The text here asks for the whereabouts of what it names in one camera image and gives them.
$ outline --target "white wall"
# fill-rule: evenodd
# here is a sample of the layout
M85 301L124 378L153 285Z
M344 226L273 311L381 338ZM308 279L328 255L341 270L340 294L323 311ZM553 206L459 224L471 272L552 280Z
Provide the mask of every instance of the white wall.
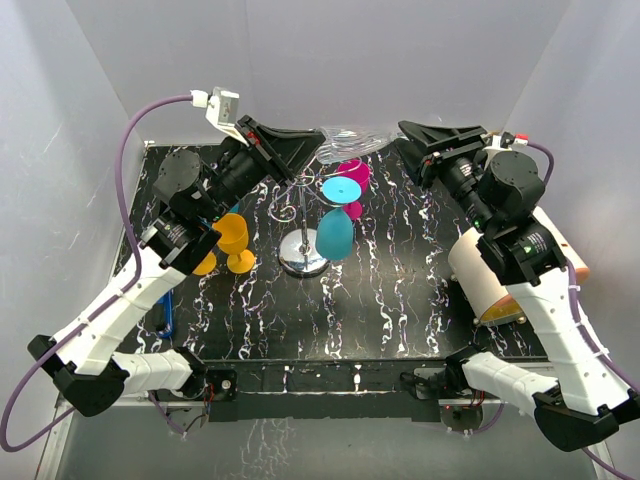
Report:
M113 189L116 143L127 121L68 6L2 0L0 16L0 406L33 360L27 343L67 324L102 289L121 226ZM142 142L125 168L133 192ZM53 415L44 374L20 397L12 444ZM0 451L0 477L32 479L44 441Z
M592 269L581 294L587 314L640 382L638 45L640 3L574 2L508 128L555 153L542 205ZM608 440L616 466L633 477L639 436L636 421Z
M67 0L129 114L224 85L276 127L504 125L568 0ZM198 112L143 139L219 139Z

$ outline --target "transparent glass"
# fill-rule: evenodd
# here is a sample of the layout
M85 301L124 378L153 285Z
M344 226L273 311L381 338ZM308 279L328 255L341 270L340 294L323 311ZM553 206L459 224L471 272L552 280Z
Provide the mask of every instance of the transparent glass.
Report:
M400 132L357 126L320 127L320 130L327 140L318 148L316 158L323 164L344 162L375 152L401 135Z

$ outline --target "robotic arm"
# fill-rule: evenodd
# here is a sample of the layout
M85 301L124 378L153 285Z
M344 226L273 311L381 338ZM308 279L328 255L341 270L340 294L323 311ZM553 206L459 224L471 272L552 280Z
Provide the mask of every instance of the robotic arm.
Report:
M186 150L163 161L153 185L160 212L138 245L140 278L128 286L136 267L132 257L67 327L53 337L38 335L29 344L29 352L39 359L86 324L42 366L85 416L103 412L123 394L169 389L195 397L202 392L206 369L185 348L132 355L115 350L156 301L190 275L216 245L220 234L211 225L266 177L278 183L293 180L325 140L318 131L267 128L249 116L234 124L237 94L222 89L211 96L193 94L194 105L206 106L207 120L229 136L211 165Z
M440 179L482 233L482 259L529 318L558 374L530 373L470 345L447 358L427 386L489 392L533 417L564 451L600 442L639 418L638 393L606 361L608 351L577 297L570 300L573 266L533 216L545 190L533 159L508 148L513 137L486 149L481 127L399 126L408 140L394 143L412 181L426 189Z

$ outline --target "black marble table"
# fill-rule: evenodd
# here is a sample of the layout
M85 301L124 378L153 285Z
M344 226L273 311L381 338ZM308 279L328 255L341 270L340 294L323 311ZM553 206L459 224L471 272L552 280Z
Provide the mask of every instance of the black marble table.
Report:
M176 148L147 150L131 221L139 235L157 213L151 186L164 157ZM186 147L204 161L215 146ZM411 184L392 148L363 157L374 172L355 224L352 255L312 279L287 276L277 259L280 240L300 227L300 215L279 223L267 212L282 193L271 181L258 185L240 203L247 220L254 269L234 275L226 255L205 277L191 276L174 290L175 333L158 338L150 319L142 320L120 350L163 351L188 346L203 360L442 358L475 341L509 357L544 356L531 326L476 328L473 312L447 263L449 249L469 227L462 211L441 186L421 192ZM334 166L316 172L328 173ZM321 178L313 188L320 192ZM327 207L307 198L309 225ZM295 197L285 196L278 210ZM118 267L129 256L122 246Z

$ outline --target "round chrome base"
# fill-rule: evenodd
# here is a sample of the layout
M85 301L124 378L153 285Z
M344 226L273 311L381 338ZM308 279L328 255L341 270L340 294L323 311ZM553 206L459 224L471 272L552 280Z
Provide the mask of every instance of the round chrome base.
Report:
M302 244L302 230L289 232L280 243L278 260L286 273L294 277L309 278L320 275L329 266L329 260L322 257L316 250L316 231L307 229L309 247L304 252Z

